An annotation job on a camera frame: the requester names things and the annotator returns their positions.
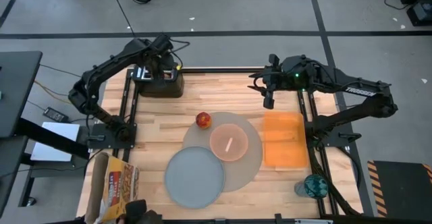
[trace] apple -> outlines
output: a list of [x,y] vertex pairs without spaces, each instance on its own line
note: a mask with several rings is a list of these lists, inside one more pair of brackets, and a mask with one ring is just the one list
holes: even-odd
[[208,113],[201,112],[196,116],[195,122],[201,129],[207,129],[211,125],[211,117]]

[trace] round plate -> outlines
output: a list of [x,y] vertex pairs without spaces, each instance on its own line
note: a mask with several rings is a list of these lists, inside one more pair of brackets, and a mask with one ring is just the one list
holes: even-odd
[[174,202],[187,208],[204,208],[221,194],[225,183],[222,162],[199,146],[177,152],[165,171],[165,187]]
[[210,149],[222,161],[237,161],[248,149],[248,136],[233,123],[225,123],[211,132]]
[[183,138],[183,148],[201,146],[210,149],[210,135],[219,125],[233,123],[242,128],[248,136],[248,148],[243,157],[237,161],[224,161],[225,170],[224,192],[238,190],[252,181],[258,173],[263,161],[263,143],[255,127],[247,118],[228,112],[210,113],[211,126],[205,130],[193,123]]

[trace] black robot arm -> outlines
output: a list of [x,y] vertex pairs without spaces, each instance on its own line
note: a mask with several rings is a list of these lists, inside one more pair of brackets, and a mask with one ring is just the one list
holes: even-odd
[[130,127],[118,115],[110,115],[102,109],[99,100],[101,84],[129,65],[139,65],[148,68],[153,80],[163,79],[164,67],[176,67],[169,51],[173,48],[169,37],[158,36],[153,42],[147,39],[134,38],[116,56],[101,65],[94,66],[92,70],[84,72],[79,81],[69,91],[69,100],[85,115],[94,115],[106,124],[107,128],[115,132],[119,140],[127,140],[130,136]]
[[[368,116],[389,117],[398,110],[390,93],[390,84],[347,76],[340,69],[323,65],[304,55],[288,57],[280,64],[276,55],[270,55],[269,62],[270,65],[266,65],[263,71],[249,76],[254,78],[254,86],[249,87],[264,96],[264,107],[267,109],[273,108],[273,92],[278,90],[348,92],[366,97],[362,104],[351,109],[314,118],[306,126],[308,136],[320,138],[335,126]],[[265,86],[257,86],[259,78],[263,79]]]

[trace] black and yellow warning stripe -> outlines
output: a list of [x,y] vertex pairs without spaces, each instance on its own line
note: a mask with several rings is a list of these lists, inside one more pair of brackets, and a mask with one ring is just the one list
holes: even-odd
[[432,184],[432,168],[426,164],[423,164],[423,167],[425,167],[427,175],[429,176],[429,180],[431,180],[431,184]]
[[372,181],[373,195],[375,196],[375,203],[377,204],[378,217],[386,217],[387,209],[385,208],[385,201],[383,191],[381,190],[381,184],[379,183],[379,176],[377,167],[373,161],[367,162],[367,168]]

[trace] cardboard box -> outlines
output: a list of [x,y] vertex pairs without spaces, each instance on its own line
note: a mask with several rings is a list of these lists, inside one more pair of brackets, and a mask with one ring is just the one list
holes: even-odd
[[140,170],[107,153],[95,157],[86,223],[110,223],[138,197]]

